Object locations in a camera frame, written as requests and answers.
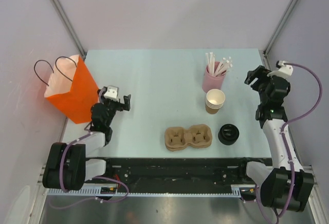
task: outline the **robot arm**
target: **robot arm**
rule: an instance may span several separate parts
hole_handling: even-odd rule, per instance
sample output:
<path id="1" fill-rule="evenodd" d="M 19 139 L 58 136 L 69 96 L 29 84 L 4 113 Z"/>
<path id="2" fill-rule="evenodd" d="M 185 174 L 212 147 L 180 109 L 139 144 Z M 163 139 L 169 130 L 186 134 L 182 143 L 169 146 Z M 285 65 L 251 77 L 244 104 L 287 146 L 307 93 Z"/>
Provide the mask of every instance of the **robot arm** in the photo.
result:
<path id="1" fill-rule="evenodd" d="M 282 209 L 287 201 L 291 180 L 291 167 L 288 153 L 281 136 L 281 127 L 287 121 L 287 116 L 282 107 L 283 99 L 290 92 L 290 84 L 286 78 L 293 72 L 292 66 L 285 62 L 278 62 L 276 71 L 269 71 L 259 66 L 254 71 L 249 71 L 246 84 L 252 85 L 260 95 L 261 104 L 256 111 L 256 120 L 259 120 L 269 143 L 273 170 L 260 162 L 247 163 L 247 176 L 250 177 L 261 189 L 261 202 L 263 206 Z M 288 210 L 303 211 L 310 192 L 314 185 L 312 174 L 305 173 L 295 154 L 289 133 L 288 125 L 284 129 L 292 161 L 295 169 L 295 184 Z"/>
<path id="2" fill-rule="evenodd" d="M 102 159 L 86 159 L 88 155 L 106 146 L 112 136 L 110 124 L 117 111 L 130 110 L 131 95 L 124 96 L 124 103 L 118 98 L 119 88 L 108 86 L 98 90 L 100 103 L 92 106 L 90 133 L 71 142 L 64 158 L 63 184 L 66 190 L 79 190 L 85 181 L 103 175 L 106 162 Z M 60 165 L 66 143 L 51 146 L 42 183 L 46 188 L 61 189 Z"/>

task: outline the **white wall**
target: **white wall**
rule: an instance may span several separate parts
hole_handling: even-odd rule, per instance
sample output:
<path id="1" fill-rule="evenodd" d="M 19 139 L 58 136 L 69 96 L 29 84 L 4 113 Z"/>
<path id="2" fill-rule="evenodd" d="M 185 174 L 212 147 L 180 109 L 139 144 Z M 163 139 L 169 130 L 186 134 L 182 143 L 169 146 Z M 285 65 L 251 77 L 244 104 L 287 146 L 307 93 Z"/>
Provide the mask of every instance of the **white wall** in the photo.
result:
<path id="1" fill-rule="evenodd" d="M 269 59 L 287 60 L 311 68 L 321 79 L 323 97 L 308 117 L 290 126 L 298 154 L 305 165 L 313 166 L 322 196 L 329 207 L 329 0 L 300 0 L 274 44 Z M 294 118 L 314 105 L 316 81 L 306 71 L 295 68 L 286 98 L 288 117 Z"/>
<path id="2" fill-rule="evenodd" d="M 290 0 L 60 0 L 86 49 L 264 49 Z"/>
<path id="3" fill-rule="evenodd" d="M 53 64 L 56 56 L 77 50 L 49 0 L 0 0 L 0 13 L 0 223 L 4 223 L 21 189 L 29 185 L 33 193 L 64 122 L 64 115 L 43 98 L 45 85 L 34 75 L 33 65 L 38 59 Z M 38 70 L 47 79 L 47 65 L 40 64 Z"/>

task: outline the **straw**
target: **straw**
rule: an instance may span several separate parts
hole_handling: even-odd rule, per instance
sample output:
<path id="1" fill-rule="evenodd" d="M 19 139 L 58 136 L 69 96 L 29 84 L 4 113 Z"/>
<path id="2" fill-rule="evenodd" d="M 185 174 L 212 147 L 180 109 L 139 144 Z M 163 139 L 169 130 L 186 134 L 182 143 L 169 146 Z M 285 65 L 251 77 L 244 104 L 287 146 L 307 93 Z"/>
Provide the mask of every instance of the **straw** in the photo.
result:
<path id="1" fill-rule="evenodd" d="M 213 52 L 206 53 L 206 57 L 208 64 L 208 73 L 211 76 L 214 77 L 221 76 L 225 74 L 227 70 L 233 66 L 231 57 L 229 57 L 228 60 L 226 58 L 223 58 L 215 70 L 215 54 Z"/>

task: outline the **gray floor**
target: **gray floor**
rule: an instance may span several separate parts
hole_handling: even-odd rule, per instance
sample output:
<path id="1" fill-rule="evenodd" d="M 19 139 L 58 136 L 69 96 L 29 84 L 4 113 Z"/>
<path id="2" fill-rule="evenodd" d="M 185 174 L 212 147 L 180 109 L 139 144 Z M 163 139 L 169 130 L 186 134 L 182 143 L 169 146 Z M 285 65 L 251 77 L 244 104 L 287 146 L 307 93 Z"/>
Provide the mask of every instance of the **gray floor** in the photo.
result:
<path id="1" fill-rule="evenodd" d="M 48 197 L 54 206 L 65 206 L 81 197 Z M 232 224 L 267 223 L 256 203 L 237 198 L 201 197 L 129 197 L 119 203 L 90 200 L 67 210 L 54 210 L 45 205 L 42 224 Z M 302 213 L 287 212 L 280 224 L 315 223 L 309 206 Z"/>

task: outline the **pink cup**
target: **pink cup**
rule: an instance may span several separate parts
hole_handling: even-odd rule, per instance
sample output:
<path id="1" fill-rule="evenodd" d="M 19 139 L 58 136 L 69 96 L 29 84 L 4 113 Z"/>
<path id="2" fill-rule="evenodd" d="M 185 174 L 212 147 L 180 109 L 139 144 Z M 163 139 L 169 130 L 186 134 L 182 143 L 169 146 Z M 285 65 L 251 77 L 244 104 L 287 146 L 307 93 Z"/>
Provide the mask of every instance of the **pink cup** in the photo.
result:
<path id="1" fill-rule="evenodd" d="M 217 61 L 215 62 L 215 71 L 219 64 L 220 64 L 219 62 Z M 204 81 L 202 83 L 202 89 L 204 90 L 204 92 L 207 93 L 211 89 L 221 89 L 225 75 L 226 73 L 218 77 L 211 76 L 208 73 L 208 66 L 207 66 L 205 70 Z"/>

